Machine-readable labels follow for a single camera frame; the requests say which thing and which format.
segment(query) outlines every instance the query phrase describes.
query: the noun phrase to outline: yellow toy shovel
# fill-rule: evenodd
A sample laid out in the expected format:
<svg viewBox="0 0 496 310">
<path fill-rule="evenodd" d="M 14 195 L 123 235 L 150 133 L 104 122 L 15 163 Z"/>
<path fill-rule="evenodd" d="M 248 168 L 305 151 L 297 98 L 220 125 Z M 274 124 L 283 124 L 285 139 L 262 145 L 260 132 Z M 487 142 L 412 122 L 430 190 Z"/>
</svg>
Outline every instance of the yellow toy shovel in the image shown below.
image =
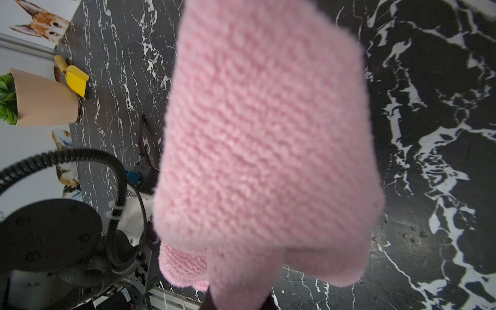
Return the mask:
<svg viewBox="0 0 496 310">
<path fill-rule="evenodd" d="M 86 81 L 90 78 L 89 75 L 74 65 L 67 66 L 65 59 L 60 55 L 55 55 L 54 60 L 65 75 L 67 85 L 69 85 L 76 94 L 85 99 L 84 92 L 86 91 Z"/>
</svg>

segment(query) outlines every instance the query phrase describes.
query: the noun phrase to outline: marble countertop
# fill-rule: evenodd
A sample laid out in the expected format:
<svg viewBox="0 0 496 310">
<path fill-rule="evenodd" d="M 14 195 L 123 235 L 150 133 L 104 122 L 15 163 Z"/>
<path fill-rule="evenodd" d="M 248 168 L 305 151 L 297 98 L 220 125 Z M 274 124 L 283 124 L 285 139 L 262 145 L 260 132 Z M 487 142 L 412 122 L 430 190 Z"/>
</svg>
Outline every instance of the marble countertop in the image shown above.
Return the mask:
<svg viewBox="0 0 496 310">
<path fill-rule="evenodd" d="M 90 76 L 80 120 L 71 125 L 76 146 L 105 150 L 132 168 L 145 114 L 146 142 L 158 163 L 184 5 L 81 2 L 58 47 Z M 272 292 L 278 306 L 496 309 L 496 18 L 456 0 L 318 5 L 366 48 L 387 206 L 359 282 L 334 288 L 285 267 Z M 111 172 L 98 164 L 78 169 L 84 200 L 104 214 L 115 193 Z"/>
</svg>

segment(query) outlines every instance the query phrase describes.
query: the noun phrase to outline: black circular base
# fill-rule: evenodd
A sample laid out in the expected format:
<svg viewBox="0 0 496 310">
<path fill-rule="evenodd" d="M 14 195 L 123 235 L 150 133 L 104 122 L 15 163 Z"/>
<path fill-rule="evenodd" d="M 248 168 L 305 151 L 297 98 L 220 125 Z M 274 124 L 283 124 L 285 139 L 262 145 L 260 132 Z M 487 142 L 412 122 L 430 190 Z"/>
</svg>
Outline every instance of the black circular base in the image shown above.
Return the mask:
<svg viewBox="0 0 496 310">
<path fill-rule="evenodd" d="M 83 202 L 32 203 L 0 222 L 0 271 L 67 268 L 91 253 L 101 232 L 100 216 Z"/>
</svg>

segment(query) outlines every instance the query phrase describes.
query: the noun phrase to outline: beige plant pot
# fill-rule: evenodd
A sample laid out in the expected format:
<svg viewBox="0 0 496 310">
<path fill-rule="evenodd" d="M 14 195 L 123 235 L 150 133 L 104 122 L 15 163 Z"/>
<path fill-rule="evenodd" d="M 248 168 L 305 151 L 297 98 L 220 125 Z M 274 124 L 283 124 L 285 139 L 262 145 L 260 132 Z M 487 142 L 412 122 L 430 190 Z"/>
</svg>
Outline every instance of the beige plant pot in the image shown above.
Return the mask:
<svg viewBox="0 0 496 310">
<path fill-rule="evenodd" d="M 17 69 L 14 77 L 17 93 L 17 126 L 49 126 L 76 122 L 79 99 L 66 85 Z"/>
</svg>

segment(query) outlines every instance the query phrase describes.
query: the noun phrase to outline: green plant leaves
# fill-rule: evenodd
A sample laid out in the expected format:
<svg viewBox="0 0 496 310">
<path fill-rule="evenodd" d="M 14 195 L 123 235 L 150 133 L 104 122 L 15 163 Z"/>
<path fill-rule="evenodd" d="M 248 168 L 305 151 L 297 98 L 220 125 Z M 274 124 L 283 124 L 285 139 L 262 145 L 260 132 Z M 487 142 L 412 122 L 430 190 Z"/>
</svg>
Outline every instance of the green plant leaves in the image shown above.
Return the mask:
<svg viewBox="0 0 496 310">
<path fill-rule="evenodd" d="M 0 75 L 0 119 L 10 125 L 17 123 L 17 95 L 12 74 Z"/>
</svg>

